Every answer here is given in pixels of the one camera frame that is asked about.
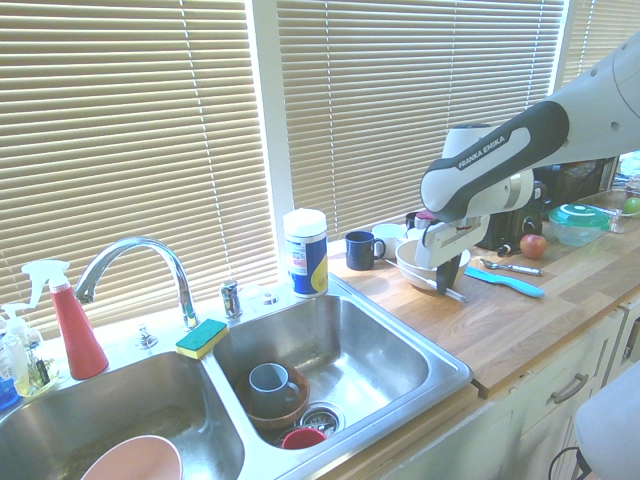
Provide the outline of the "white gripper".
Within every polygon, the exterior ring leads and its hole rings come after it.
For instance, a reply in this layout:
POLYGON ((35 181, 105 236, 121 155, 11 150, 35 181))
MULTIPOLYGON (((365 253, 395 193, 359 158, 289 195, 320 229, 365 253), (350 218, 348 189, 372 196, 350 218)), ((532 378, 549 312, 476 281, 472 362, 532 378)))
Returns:
POLYGON ((489 216, 477 216, 450 223, 440 222, 423 233, 416 247, 415 262, 425 269, 437 267, 439 295, 445 295, 447 289, 453 287, 459 269, 459 254, 485 237, 489 221, 489 216))

